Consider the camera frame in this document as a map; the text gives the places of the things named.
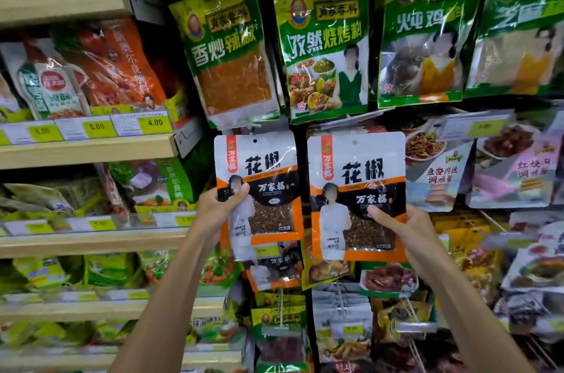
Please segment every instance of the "hand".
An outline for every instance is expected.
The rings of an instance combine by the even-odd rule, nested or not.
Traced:
[[[433,278],[427,267],[429,259],[452,260],[439,240],[428,213],[411,205],[407,205],[406,210],[407,223],[397,221],[374,205],[368,207],[368,214],[401,238],[409,263],[420,277],[429,281]]]
[[[217,200],[217,188],[202,193],[198,201],[198,210],[196,211],[192,228],[204,232],[204,237],[209,238],[210,244],[217,244],[219,241],[219,229],[235,207],[243,202],[249,194],[249,190],[249,184],[244,183],[241,189],[236,191],[225,202]]]

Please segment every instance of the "store shelf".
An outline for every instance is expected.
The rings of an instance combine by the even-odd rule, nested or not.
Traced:
[[[219,317],[224,314],[224,300],[224,297],[197,297],[192,316]],[[147,300],[4,304],[0,305],[0,322],[137,320],[146,305]]]
[[[174,134],[18,144],[0,147],[0,169],[154,159],[177,154]]]
[[[0,28],[132,15],[130,0],[0,0]]]
[[[115,354],[96,355],[27,355],[19,351],[0,354],[0,369],[106,369]],[[182,369],[219,369],[230,373],[241,368],[241,352],[191,352],[185,353]]]
[[[0,258],[175,249],[188,227],[0,237]]]

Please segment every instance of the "shelf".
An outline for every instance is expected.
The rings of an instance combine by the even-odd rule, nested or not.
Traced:
[[[177,154],[174,134],[18,144],[0,147],[0,169],[156,159]]]
[[[0,258],[84,255],[180,246],[188,227],[0,237]]]
[[[224,300],[224,297],[197,297],[192,316],[220,317],[224,314]],[[4,304],[0,305],[0,322],[137,320],[146,305],[147,300]]]
[[[0,28],[132,15],[130,0],[0,0]]]
[[[0,369],[107,369],[114,358],[115,354],[27,355],[14,350],[0,354]],[[240,351],[184,353],[182,369],[218,369],[231,373],[241,368],[241,359]]]

